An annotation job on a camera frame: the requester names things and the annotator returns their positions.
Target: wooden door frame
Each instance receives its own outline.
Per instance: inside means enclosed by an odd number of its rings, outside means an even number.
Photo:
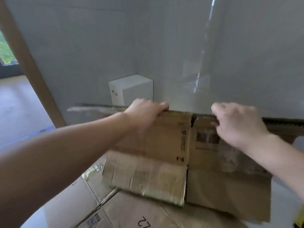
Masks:
[[[55,100],[45,84],[4,0],[0,0],[0,30],[55,127],[66,126]]]

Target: barcode label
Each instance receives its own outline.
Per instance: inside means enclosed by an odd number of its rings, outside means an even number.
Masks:
[[[95,228],[98,224],[98,222],[100,222],[100,217],[98,214],[95,214],[92,218],[90,218],[87,222],[86,225],[88,226],[88,228]]]

